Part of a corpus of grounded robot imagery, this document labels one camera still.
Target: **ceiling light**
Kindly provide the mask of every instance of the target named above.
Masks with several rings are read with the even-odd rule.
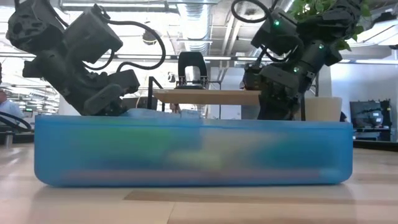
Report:
[[[118,3],[100,3],[97,2],[97,5],[103,6],[103,7],[145,7],[145,8],[152,8],[152,7],[164,7],[163,4],[128,4],[128,3],[123,3],[123,4],[118,4]],[[62,7],[93,7],[94,3],[62,3]]]
[[[25,58],[34,58],[35,55],[27,54],[27,53],[0,53],[0,57],[25,57]]]
[[[398,60],[355,60],[355,63],[379,64],[379,65],[398,65]]]
[[[46,109],[53,109],[53,110],[57,110],[58,109],[58,107],[55,107],[55,106],[45,106],[45,108]]]
[[[162,56],[161,55],[117,55],[117,58],[151,60],[151,59],[161,59]]]
[[[212,40],[177,40],[177,42],[181,43],[196,43],[196,44],[211,44],[213,43]]]
[[[256,57],[238,57],[238,61],[243,61],[243,62],[254,62],[257,60]],[[271,60],[269,58],[263,58],[261,60],[262,62],[270,62]]]
[[[219,56],[204,56],[203,57],[205,60],[231,60],[231,57],[219,57]]]

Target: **desk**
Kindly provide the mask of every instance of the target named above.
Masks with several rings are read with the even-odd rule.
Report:
[[[354,128],[356,135],[362,140],[391,141],[391,128]]]
[[[32,145],[0,150],[0,223],[395,224],[398,153],[357,149],[343,185],[55,189],[34,177]]]

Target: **blue plastic bin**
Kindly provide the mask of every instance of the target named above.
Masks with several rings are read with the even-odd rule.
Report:
[[[37,116],[35,174],[59,187],[339,184],[349,123]]]

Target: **wooden shelf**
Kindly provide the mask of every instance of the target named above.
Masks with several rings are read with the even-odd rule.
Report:
[[[242,90],[154,90],[163,103],[198,105],[258,105],[260,91]]]

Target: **black cable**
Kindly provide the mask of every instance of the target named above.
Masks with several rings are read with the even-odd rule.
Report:
[[[264,17],[262,17],[260,19],[250,20],[250,19],[245,19],[245,18],[239,16],[238,13],[235,11],[235,5],[237,5],[237,3],[244,2],[244,1],[251,2],[251,3],[255,4],[256,6],[260,7],[264,11]],[[258,22],[265,21],[267,18],[271,24],[274,23],[274,19],[271,16],[271,11],[262,2],[260,2],[258,0],[235,0],[232,2],[232,5],[231,5],[231,13],[237,20],[246,22],[246,23],[258,23]]]
[[[276,7],[276,4],[278,4],[278,2],[279,2],[279,0],[274,0],[274,2],[272,2],[271,8],[269,10],[273,11],[275,9],[275,7]]]
[[[15,9],[19,7],[19,0],[14,0],[14,7]]]
[[[297,47],[295,49],[293,49],[292,51],[290,51],[285,58],[279,59],[279,58],[273,57],[267,51],[268,48],[262,45],[261,46],[262,51],[261,51],[261,54],[259,55],[259,57],[257,58],[257,61],[258,60],[261,61],[264,54],[267,57],[269,57],[273,62],[278,62],[278,63],[295,63],[301,59],[301,57],[304,53],[304,43],[299,37],[297,37],[296,35],[277,35],[274,40],[277,40],[277,39],[287,39],[288,41],[295,42],[297,44]]]
[[[65,27],[68,27],[69,24],[67,22],[65,22],[60,15],[58,15],[58,13],[55,11],[55,9],[52,7],[51,3],[49,0],[44,0],[44,4],[48,7],[48,9],[51,11],[51,13],[53,14],[53,16],[55,16],[55,18],[58,19],[58,21],[60,21],[60,23],[62,25],[64,25]]]
[[[0,116],[0,122],[6,124],[6,125],[8,125],[8,126],[10,126],[11,128],[14,128],[14,129],[16,129],[17,131],[20,131],[20,132],[29,132],[29,131],[32,131],[32,126],[31,126],[28,122],[26,122],[24,119],[19,118],[19,117],[14,116],[14,115],[11,115],[11,114],[8,114],[8,113],[5,113],[5,112],[0,112],[0,115],[1,115],[1,116]],[[12,118],[12,119],[14,119],[14,120],[20,122],[20,123],[22,123],[23,125],[25,125],[26,128],[23,128],[23,127],[19,126],[18,124],[14,123],[14,122],[12,122],[12,121],[9,121],[9,120],[6,119],[6,118],[3,118],[2,116],[6,116],[6,117],[8,117],[8,118]]]
[[[90,67],[89,65],[87,65],[84,62],[83,62],[83,65],[84,65],[84,67],[86,67],[86,68],[88,68],[88,69],[90,69],[92,71],[99,71],[99,70],[102,70],[102,69],[106,68],[108,65],[110,65],[111,62],[113,61],[113,59],[114,59],[114,50],[111,51],[111,55],[109,56],[108,61],[101,67],[93,68],[93,67]]]
[[[134,62],[122,62],[119,65],[119,67],[116,70],[116,72],[120,72],[122,70],[123,66],[125,66],[125,65],[130,65],[130,66],[133,66],[133,67],[136,67],[136,68],[140,68],[140,69],[143,69],[143,70],[153,70],[153,69],[159,68],[164,63],[164,61],[166,59],[166,47],[165,47],[165,45],[163,43],[162,38],[159,36],[159,34],[156,33],[155,30],[151,29],[149,26],[147,26],[145,24],[142,24],[142,23],[136,22],[136,21],[112,21],[111,19],[109,19],[109,16],[106,13],[105,8],[104,7],[100,7],[100,8],[103,11],[103,14],[101,14],[102,15],[101,18],[102,18],[102,20],[104,20],[108,24],[119,25],[119,26],[130,25],[130,26],[138,26],[140,28],[143,28],[144,30],[150,32],[155,37],[155,39],[158,41],[158,43],[160,45],[160,48],[162,49],[162,56],[161,56],[161,58],[160,58],[160,60],[159,60],[159,62],[157,64],[155,64],[153,66],[143,66],[143,65],[139,65],[139,64],[134,63]]]

